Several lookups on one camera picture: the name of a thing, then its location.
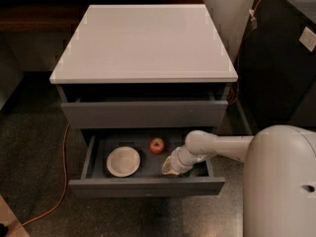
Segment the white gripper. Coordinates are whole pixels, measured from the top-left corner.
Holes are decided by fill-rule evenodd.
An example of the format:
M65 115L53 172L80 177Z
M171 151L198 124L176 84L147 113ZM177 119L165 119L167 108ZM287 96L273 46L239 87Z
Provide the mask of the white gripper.
M162 173L166 176L180 176L185 174L198 161L186 146L177 147L162 165Z

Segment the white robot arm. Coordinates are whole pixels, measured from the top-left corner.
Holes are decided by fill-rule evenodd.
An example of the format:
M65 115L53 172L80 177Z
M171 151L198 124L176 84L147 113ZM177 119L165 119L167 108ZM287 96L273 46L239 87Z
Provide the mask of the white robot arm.
M254 136L190 132L162 166L182 175L223 156L244 164L243 237L316 237L316 132L273 125Z

